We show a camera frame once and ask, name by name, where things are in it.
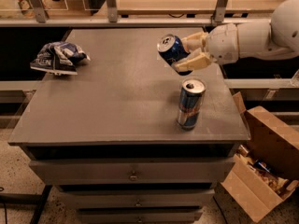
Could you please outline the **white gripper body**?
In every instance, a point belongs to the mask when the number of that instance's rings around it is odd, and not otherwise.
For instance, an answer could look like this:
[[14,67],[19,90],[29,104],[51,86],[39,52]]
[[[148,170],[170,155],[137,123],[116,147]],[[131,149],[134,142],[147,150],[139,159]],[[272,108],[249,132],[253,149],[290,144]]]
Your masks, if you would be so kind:
[[229,23],[214,28],[206,37],[206,49],[218,64],[236,63],[239,59],[237,27]]

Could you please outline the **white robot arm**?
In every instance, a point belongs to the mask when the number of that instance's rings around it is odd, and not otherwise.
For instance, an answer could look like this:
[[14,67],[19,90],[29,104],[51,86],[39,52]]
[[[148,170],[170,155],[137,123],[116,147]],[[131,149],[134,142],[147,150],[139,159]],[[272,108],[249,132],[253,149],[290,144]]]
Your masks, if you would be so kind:
[[279,61],[299,56],[299,0],[286,0],[270,20],[228,23],[211,32],[182,39],[189,55],[171,65],[177,72],[192,72],[212,63],[236,63],[244,58]]

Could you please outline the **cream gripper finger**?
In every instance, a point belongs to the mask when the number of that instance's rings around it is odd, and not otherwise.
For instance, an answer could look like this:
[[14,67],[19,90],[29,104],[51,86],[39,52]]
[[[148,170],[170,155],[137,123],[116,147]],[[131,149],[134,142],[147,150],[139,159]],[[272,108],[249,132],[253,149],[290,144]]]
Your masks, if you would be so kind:
[[208,67],[213,62],[213,58],[209,53],[200,52],[197,56],[189,55],[187,58],[174,62],[171,67],[179,72],[194,71]]
[[183,48],[187,52],[195,51],[196,49],[203,49],[206,45],[207,32],[198,32],[181,39]]

